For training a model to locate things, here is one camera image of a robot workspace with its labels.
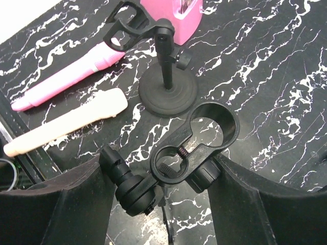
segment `stand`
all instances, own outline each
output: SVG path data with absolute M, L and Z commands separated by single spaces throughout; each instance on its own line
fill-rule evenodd
M 115 16 L 123 7 L 132 7 L 136 15 L 125 23 Z M 194 74 L 186 70 L 191 54 L 175 47 L 175 29 L 167 19 L 155 21 L 143 6 L 131 1 L 121 1 L 107 23 L 114 22 L 104 37 L 105 43 L 116 51 L 127 51 L 144 38 L 154 38 L 158 63 L 151 65 L 139 81 L 138 92 L 145 108 L 153 114 L 170 117 L 182 114 L 196 100 L 198 84 Z M 130 36 L 122 46 L 115 45 L 111 39 L 119 31 Z

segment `cord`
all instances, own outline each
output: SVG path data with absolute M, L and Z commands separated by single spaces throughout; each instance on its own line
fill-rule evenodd
M 14 188 L 14 186 L 16 185 L 16 182 L 17 182 L 17 179 L 18 179 L 17 169 L 16 169 L 16 167 L 15 167 L 15 165 L 14 165 L 14 163 L 12 161 L 9 161 L 9 160 L 4 159 L 4 158 L 0 158 L 0 162 L 5 162 L 5 163 L 9 164 L 14 170 L 14 179 L 13 179 L 13 181 L 11 183 L 11 186 L 7 190 L 7 191 L 11 191 Z

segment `beige tool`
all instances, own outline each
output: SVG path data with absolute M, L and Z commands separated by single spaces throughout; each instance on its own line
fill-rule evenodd
M 97 120 L 115 117 L 127 105 L 119 88 L 101 92 L 91 102 L 13 139 L 4 146 L 4 152 L 8 157 L 25 154 Z

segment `marble countertop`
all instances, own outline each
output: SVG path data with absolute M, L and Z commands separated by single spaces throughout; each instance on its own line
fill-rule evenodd
M 13 102 L 100 43 L 110 27 L 105 19 L 117 3 L 63 0 L 1 44 L 0 96 Z M 199 29 L 185 45 L 194 53 L 190 69 L 200 85 L 197 100 L 228 104 L 239 116 L 240 136 L 224 154 L 261 176 L 305 191 L 327 185 L 326 10 L 318 0 L 204 1 Z M 138 81 L 155 62 L 153 40 L 143 40 L 115 66 L 16 116 L 33 129 L 101 90 L 119 87 L 128 98 L 126 111 L 43 149 L 63 172 L 111 144 L 135 172 L 146 172 L 153 147 L 185 119 L 159 118 L 142 106 Z M 188 148 L 221 142 L 219 127 L 211 121 L 195 121 L 192 129 Z M 206 192 L 196 194 L 182 183 L 168 196 L 176 244 L 217 244 Z M 167 244 L 161 210 L 131 218 L 116 203 L 107 243 Z

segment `pink wand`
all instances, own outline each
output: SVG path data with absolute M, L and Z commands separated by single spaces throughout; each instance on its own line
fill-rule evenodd
M 112 42 L 120 45 L 115 38 Z M 25 111 L 39 106 L 95 72 L 114 65 L 124 55 L 124 52 L 114 51 L 101 42 L 79 60 L 26 91 L 23 97 L 11 105 L 11 108 L 14 111 Z

